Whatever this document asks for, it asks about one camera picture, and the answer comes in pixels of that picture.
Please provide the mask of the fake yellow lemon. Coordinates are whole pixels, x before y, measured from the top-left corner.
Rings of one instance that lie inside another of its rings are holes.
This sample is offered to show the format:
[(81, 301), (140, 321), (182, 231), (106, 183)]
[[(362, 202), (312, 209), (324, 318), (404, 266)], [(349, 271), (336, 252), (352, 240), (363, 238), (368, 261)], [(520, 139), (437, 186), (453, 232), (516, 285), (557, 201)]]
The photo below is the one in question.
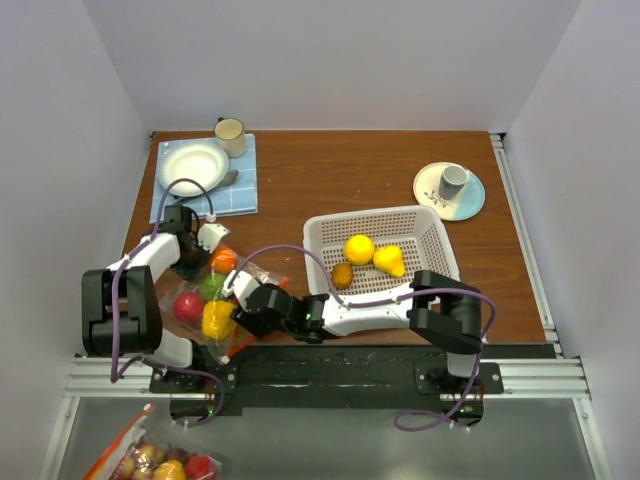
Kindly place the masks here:
[(349, 238), (344, 244), (344, 256), (352, 265), (368, 264), (375, 254), (375, 244), (366, 235), (357, 234)]

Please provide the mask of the fake yellow pear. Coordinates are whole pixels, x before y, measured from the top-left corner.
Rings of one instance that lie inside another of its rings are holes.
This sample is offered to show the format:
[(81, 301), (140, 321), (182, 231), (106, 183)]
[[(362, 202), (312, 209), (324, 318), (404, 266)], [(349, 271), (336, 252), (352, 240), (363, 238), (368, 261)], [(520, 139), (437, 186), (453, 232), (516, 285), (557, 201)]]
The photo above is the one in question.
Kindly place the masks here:
[(373, 256), (373, 264), (377, 270), (394, 278), (401, 278), (406, 272), (403, 251), (397, 245), (378, 248)]

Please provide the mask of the fake red apple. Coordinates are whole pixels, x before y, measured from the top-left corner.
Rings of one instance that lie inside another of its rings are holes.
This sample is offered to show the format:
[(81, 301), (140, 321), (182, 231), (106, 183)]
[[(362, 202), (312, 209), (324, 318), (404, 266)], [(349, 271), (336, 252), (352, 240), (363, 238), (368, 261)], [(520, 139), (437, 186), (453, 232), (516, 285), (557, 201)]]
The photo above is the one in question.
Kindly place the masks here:
[(176, 320), (186, 324), (197, 324), (201, 320), (205, 302), (197, 292), (183, 292), (176, 296), (172, 313)]

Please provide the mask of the fake yellow pepper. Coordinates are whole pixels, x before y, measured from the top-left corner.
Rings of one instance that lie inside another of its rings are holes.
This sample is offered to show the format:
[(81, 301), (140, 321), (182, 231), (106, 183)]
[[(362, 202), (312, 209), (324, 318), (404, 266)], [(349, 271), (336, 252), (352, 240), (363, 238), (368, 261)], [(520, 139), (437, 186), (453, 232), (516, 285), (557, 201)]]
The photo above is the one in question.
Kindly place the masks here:
[(202, 311), (202, 334), (209, 339), (221, 341), (229, 336), (234, 328), (231, 318), (235, 305), (227, 300), (209, 301)]

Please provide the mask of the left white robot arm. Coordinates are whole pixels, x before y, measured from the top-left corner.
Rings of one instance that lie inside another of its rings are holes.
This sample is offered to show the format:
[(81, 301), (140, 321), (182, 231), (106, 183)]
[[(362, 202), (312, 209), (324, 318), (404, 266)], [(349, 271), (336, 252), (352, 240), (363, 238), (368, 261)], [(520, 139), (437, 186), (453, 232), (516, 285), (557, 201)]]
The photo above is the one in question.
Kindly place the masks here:
[(200, 390), (207, 368), (194, 359), (194, 346), (163, 327), (155, 283), (167, 270), (193, 280), (209, 253), (197, 242), (195, 213), (165, 209), (152, 232), (121, 260), (85, 272), (81, 279), (82, 343), (91, 357), (110, 358), (110, 381), (118, 382), (134, 363), (148, 361), (172, 370), (185, 392)]

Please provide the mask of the clear zip top bag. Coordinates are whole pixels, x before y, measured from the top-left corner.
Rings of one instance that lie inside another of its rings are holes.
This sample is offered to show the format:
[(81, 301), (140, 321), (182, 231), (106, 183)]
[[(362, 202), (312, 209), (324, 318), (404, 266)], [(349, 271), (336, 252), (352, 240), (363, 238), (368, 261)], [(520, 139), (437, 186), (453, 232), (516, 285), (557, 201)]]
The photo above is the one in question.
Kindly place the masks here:
[(220, 365), (258, 340), (233, 318), (240, 301), (226, 297), (227, 279), (244, 258), (226, 245), (216, 248), (193, 280), (182, 280), (159, 300), (163, 326), (170, 332), (204, 346)]

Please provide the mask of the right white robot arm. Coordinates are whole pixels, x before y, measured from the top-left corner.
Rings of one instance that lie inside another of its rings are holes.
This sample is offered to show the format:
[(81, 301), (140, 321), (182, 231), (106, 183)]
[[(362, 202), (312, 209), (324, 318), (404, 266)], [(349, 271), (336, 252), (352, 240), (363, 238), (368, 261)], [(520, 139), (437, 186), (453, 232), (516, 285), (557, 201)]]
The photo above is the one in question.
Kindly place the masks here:
[(446, 353), (445, 379), (459, 393), (481, 380), (482, 306), (489, 307), (491, 319), (496, 316), (494, 302), (478, 289), (428, 270), (380, 292), (303, 298), (234, 271), (221, 293), (238, 302), (232, 318), (257, 338), (282, 331), (297, 341), (321, 344), (361, 332), (410, 330)]

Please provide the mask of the small fake brown orange fruit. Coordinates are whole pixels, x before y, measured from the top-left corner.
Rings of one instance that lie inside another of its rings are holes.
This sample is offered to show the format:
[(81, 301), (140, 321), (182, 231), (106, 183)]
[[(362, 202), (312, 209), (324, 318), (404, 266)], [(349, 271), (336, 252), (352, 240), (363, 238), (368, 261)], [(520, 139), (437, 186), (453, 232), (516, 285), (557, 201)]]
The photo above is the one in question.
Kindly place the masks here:
[(331, 281), (337, 289), (348, 289), (353, 279), (354, 271), (350, 263), (337, 264), (331, 271)]

